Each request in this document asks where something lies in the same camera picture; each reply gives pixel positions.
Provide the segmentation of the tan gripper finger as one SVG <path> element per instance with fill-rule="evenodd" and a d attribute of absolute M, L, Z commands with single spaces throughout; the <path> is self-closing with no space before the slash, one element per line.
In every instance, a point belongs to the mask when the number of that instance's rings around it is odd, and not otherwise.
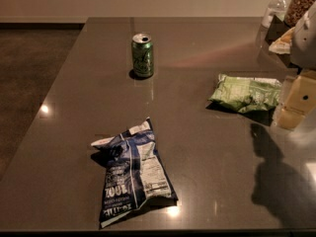
<path fill-rule="evenodd" d="M 276 125 L 293 130 L 316 108 L 316 71 L 302 70 L 296 77 L 283 81 L 279 104 L 276 108 Z"/>

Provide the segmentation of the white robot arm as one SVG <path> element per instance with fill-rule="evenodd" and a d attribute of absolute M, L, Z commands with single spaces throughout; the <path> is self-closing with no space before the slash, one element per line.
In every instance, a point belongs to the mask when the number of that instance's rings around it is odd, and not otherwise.
<path fill-rule="evenodd" d="M 290 62 L 301 71 L 283 81 L 274 122 L 293 130 L 316 108 L 316 2 L 296 23 Z"/>

